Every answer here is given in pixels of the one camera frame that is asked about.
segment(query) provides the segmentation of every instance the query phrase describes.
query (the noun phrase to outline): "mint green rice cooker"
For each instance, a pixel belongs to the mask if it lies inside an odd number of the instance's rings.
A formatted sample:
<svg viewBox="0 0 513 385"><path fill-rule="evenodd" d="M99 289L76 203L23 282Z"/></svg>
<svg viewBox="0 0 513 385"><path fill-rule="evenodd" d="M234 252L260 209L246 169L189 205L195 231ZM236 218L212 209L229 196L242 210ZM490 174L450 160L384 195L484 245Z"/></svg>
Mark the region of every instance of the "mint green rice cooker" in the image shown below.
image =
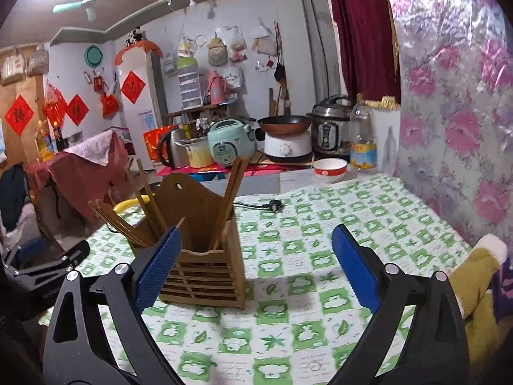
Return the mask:
<svg viewBox="0 0 513 385"><path fill-rule="evenodd" d="M232 118L214 123L207 137L210 154L222 166L230 166L237 156L251 158L255 152L255 138L249 124Z"/></svg>

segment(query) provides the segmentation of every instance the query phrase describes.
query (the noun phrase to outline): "pink thermos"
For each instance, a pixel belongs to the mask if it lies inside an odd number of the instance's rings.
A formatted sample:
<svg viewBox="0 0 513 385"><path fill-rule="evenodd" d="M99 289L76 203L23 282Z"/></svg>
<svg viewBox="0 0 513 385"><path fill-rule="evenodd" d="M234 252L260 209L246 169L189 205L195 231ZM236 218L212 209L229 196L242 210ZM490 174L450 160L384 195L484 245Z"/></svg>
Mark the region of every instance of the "pink thermos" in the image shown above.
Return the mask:
<svg viewBox="0 0 513 385"><path fill-rule="evenodd" d="M216 71L210 71L208 74L208 89L210 93L210 103L220 104L226 101L226 80L220 76Z"/></svg>

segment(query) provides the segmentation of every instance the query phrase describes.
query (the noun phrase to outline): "ceiling fan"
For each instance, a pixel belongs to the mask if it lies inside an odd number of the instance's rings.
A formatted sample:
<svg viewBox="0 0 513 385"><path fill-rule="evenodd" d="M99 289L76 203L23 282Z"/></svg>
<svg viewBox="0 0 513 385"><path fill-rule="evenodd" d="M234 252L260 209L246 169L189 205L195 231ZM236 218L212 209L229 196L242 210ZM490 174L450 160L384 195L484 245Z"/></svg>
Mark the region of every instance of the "ceiling fan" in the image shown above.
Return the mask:
<svg viewBox="0 0 513 385"><path fill-rule="evenodd" d="M93 1L98 1L98 0L82 0L82 1L77 1L74 3L58 4L53 7L53 12L54 13L65 12L68 10L73 10L75 8L79 8L83 4L86 4L87 19L89 21L94 21L94 19L96 19L96 13L94 12L93 8L91 7Z"/></svg>

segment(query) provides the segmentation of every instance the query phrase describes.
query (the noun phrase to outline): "white fluffy cuff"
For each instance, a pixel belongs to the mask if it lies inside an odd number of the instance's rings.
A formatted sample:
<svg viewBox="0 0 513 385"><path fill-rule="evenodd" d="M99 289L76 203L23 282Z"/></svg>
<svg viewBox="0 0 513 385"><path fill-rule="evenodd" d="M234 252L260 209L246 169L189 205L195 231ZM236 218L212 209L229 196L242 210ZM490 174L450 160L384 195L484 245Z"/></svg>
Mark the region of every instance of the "white fluffy cuff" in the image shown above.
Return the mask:
<svg viewBox="0 0 513 385"><path fill-rule="evenodd" d="M499 265L506 262L508 257L508 248L506 244L499 239L497 236L488 234L484 235L479 239L478 244L475 245L474 249L483 248L489 251L492 256L497 259Z"/></svg>

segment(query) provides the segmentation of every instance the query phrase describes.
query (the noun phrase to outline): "frying pan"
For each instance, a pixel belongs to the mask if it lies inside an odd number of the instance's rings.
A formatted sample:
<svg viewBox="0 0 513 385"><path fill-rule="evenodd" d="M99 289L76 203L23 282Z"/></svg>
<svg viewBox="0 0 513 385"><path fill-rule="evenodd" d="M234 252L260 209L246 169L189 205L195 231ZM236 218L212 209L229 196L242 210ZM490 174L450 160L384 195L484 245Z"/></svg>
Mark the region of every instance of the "frying pan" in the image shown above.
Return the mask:
<svg viewBox="0 0 513 385"><path fill-rule="evenodd" d="M273 116L261 118L258 124L269 134L298 134L308 129L311 119L306 116Z"/></svg>

